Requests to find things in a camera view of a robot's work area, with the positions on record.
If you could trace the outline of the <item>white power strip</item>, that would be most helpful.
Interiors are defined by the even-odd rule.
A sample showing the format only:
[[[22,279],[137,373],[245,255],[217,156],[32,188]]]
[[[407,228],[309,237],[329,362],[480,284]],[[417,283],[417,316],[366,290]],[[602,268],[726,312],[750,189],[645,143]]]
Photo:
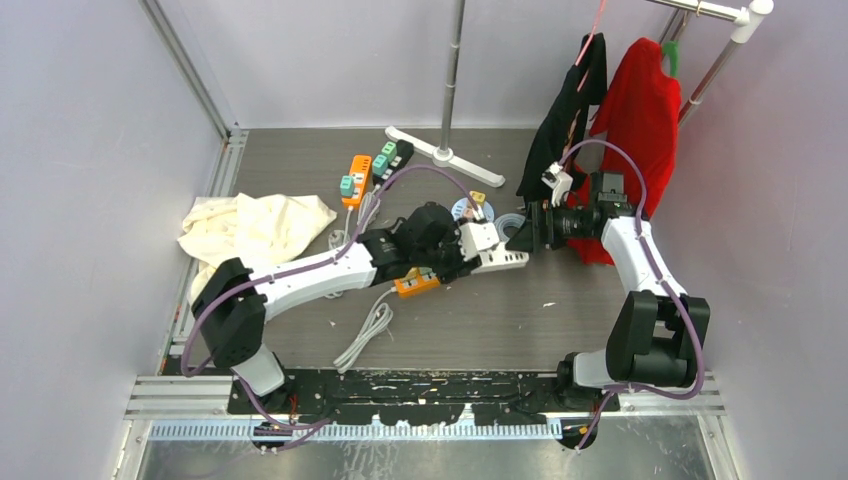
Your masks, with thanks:
[[[491,273],[503,270],[523,268],[529,261],[530,255],[526,252],[508,250],[504,242],[479,252],[480,265],[472,273],[474,275]]]

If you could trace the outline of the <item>round blue power socket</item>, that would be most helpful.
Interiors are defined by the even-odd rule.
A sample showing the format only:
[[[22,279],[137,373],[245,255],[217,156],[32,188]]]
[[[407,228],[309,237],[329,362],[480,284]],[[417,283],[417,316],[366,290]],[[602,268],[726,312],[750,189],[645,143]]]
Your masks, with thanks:
[[[480,209],[488,222],[494,221],[495,212],[490,202],[485,201]],[[457,200],[450,208],[454,220],[460,220],[462,218],[473,220],[475,218],[475,211],[476,207],[472,207],[467,198]]]

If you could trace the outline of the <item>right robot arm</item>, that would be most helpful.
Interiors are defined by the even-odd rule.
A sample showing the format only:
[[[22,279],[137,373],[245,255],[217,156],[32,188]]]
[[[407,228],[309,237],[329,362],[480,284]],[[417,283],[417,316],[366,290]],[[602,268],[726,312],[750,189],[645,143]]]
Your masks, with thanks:
[[[570,240],[597,240],[611,257],[626,295],[606,346],[571,353],[555,384],[558,403],[577,411],[596,391],[650,391],[690,399],[705,380],[703,343],[710,307],[687,294],[662,260],[647,216],[624,192],[620,173],[593,173],[585,206],[528,201],[511,250],[551,250]]]

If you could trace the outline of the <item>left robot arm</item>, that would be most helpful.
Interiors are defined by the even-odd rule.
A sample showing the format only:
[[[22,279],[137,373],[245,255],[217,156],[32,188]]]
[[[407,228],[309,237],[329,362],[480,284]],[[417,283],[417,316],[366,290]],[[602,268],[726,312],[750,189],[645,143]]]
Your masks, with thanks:
[[[273,267],[224,261],[191,305],[194,334],[212,363],[231,370],[269,413],[292,397],[282,363],[264,343],[268,321],[333,292],[366,289],[425,267],[443,283],[469,275],[499,242],[484,218],[456,220],[428,202],[389,228],[358,229],[342,247]]]

